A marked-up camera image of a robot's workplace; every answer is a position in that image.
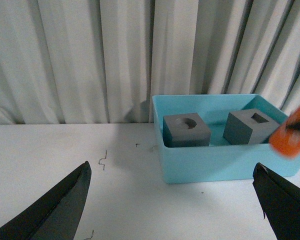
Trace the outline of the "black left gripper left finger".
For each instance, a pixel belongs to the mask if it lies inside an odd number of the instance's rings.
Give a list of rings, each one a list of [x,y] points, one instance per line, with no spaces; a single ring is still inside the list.
[[[86,161],[0,227],[0,240],[73,240],[86,204],[91,176],[91,166]]]

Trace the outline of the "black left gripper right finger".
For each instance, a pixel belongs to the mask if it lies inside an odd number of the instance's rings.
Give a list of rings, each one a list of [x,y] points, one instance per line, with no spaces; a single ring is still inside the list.
[[[300,188],[261,163],[253,170],[263,216],[278,240],[300,240]]]

